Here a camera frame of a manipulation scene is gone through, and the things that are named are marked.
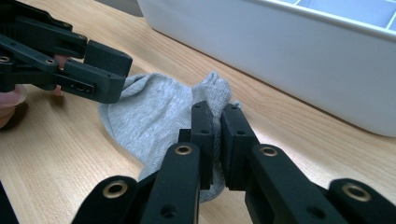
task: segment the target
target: folded fabric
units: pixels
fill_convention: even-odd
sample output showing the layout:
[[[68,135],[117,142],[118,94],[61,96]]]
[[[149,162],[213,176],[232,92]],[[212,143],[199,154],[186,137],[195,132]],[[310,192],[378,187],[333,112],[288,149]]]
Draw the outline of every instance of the folded fabric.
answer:
[[[213,114],[213,185],[201,190],[200,202],[209,201],[224,189],[219,161],[220,116],[231,98],[226,80],[210,73],[204,81],[187,87],[162,74],[128,77],[120,100],[99,104],[99,114],[109,134],[144,164],[139,179],[161,168],[166,150],[177,142],[179,129],[191,127],[191,107],[207,101]]]

